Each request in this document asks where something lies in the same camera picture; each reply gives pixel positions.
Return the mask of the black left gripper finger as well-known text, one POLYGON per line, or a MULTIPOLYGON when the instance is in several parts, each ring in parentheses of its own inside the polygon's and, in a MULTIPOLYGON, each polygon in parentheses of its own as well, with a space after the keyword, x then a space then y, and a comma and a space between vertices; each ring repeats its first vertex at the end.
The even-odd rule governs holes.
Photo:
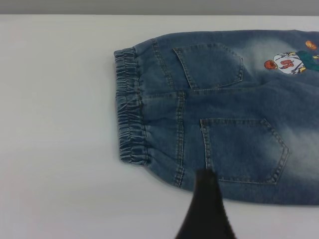
POLYGON ((212 169, 196 172, 193 197, 177 239, 234 239, 217 175, 212 169))

